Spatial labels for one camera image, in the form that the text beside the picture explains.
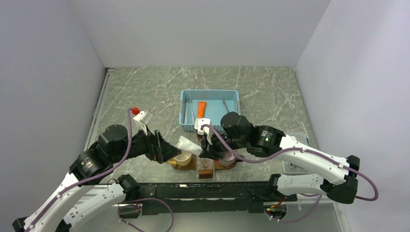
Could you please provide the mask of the yellow ceramic mug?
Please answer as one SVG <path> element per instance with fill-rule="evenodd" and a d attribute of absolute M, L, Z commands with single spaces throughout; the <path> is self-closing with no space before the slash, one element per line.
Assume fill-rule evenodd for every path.
<path fill-rule="evenodd" d="M 167 164 L 177 165 L 180 167 L 185 167 L 189 165 L 192 159 L 192 154 L 190 152 L 183 151 L 180 155 L 175 156 L 170 161 L 167 161 Z"/>

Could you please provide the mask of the light blue plastic basket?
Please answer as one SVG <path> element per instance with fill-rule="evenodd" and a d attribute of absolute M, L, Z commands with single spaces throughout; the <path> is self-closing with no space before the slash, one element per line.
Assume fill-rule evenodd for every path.
<path fill-rule="evenodd" d="M 224 133 L 220 121 L 227 114 L 222 104 L 226 101 L 229 112 L 240 114 L 240 97 L 237 90 L 230 89 L 185 89 L 180 94 L 179 124 L 183 131 L 194 132 L 194 123 L 197 118 L 197 104 L 207 102 L 204 118 L 209 118 L 218 132 Z"/>

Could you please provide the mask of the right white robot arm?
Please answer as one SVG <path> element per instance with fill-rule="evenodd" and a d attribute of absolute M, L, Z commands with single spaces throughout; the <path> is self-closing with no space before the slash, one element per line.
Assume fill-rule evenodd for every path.
<path fill-rule="evenodd" d="M 278 158 L 308 170 L 308 174 L 273 174 L 266 194 L 273 201 L 293 194 L 319 194 L 343 204 L 357 199 L 357 174 L 360 159 L 322 153 L 271 126 L 254 126 L 236 112 L 225 114 L 220 124 L 223 134 L 208 118 L 195 120 L 195 129 L 204 140 L 202 158 L 222 160 L 225 152 L 247 163 L 262 163 Z"/>

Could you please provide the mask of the clear holder with brown ends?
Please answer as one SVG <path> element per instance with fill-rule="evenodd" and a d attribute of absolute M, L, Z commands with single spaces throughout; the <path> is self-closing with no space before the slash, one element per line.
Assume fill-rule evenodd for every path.
<path fill-rule="evenodd" d="M 215 172 L 214 161 L 205 157 L 207 150 L 207 142 L 204 136 L 197 135 L 196 143 L 199 145 L 203 152 L 196 158 L 196 169 L 198 171 L 199 179 L 212 179 Z"/>

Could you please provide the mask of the brown oval wooden tray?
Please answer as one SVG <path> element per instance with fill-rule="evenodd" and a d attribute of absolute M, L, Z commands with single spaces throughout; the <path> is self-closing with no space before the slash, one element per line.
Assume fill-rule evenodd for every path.
<path fill-rule="evenodd" d="M 171 160 L 167 161 L 176 170 L 229 170 L 236 166 L 236 161 L 223 162 L 220 164 L 217 160 L 203 159 L 187 151 Z"/>

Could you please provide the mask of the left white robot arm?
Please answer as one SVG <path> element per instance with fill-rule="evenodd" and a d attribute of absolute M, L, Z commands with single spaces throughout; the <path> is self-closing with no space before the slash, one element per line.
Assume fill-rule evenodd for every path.
<path fill-rule="evenodd" d="M 158 130 L 139 130 L 133 135 L 131 126 L 111 125 L 78 155 L 63 181 L 42 206 L 31 216 L 16 219 L 12 227 L 16 232 L 67 232 L 105 207 L 138 199 L 138 183 L 130 175 L 122 175 L 101 194 L 75 205 L 125 160 L 144 155 L 162 164 L 181 153 L 179 148 L 165 141 Z"/>

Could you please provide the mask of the mauve ceramic cup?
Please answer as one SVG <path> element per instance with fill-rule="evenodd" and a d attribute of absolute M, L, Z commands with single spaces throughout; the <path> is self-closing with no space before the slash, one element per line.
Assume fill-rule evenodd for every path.
<path fill-rule="evenodd" d="M 236 162 L 236 157 L 229 151 L 223 153 L 222 158 L 219 160 L 219 164 L 223 167 L 229 167 Z"/>

